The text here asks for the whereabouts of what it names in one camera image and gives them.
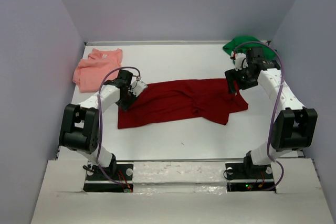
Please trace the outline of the green t shirt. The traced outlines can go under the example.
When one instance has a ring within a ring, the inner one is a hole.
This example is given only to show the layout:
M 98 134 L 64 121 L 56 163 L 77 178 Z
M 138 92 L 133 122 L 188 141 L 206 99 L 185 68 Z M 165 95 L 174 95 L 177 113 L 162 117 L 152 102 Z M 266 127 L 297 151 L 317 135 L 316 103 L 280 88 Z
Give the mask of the green t shirt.
M 253 36 L 238 36 L 233 38 L 230 42 L 223 46 L 223 50 L 230 56 L 232 53 L 244 53 L 253 47 L 261 47 L 263 49 L 264 56 L 267 60 L 274 60 L 276 54 L 266 46 L 265 43 L 261 42 Z

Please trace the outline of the red t shirt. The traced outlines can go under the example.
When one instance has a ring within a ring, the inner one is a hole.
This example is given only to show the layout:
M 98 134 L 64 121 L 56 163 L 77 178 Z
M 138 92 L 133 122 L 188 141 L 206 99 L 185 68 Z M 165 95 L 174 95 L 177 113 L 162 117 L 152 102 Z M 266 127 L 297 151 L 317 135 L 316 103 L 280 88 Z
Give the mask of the red t shirt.
M 118 111 L 118 129 L 153 123 L 205 118 L 225 125 L 232 113 L 245 111 L 248 103 L 230 94 L 226 79 L 189 79 L 148 84 L 127 111 Z

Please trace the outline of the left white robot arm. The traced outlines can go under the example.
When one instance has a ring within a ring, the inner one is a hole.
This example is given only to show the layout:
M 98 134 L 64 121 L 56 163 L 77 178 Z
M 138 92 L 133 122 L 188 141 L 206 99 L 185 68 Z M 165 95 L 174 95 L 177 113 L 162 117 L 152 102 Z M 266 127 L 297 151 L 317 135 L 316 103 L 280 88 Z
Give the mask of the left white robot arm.
M 126 111 L 146 88 L 136 67 L 118 67 L 108 72 L 95 94 L 65 107 L 59 145 L 84 156 L 92 165 L 89 172 L 113 181 L 117 161 L 102 146 L 103 113 L 114 104 Z

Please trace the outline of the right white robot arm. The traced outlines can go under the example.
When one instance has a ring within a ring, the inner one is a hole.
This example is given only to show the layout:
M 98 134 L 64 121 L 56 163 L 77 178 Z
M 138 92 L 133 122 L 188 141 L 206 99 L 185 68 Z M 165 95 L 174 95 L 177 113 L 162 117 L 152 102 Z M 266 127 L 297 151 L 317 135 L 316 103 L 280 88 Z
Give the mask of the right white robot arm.
M 261 46 L 245 52 L 235 49 L 231 58 L 235 67 L 225 72 L 229 92 L 237 94 L 240 90 L 262 86 L 274 105 L 266 142 L 249 151 L 244 161 L 227 173 L 229 180 L 253 179 L 283 155 L 309 147 L 318 114 L 296 98 L 285 82 L 280 59 L 266 59 Z

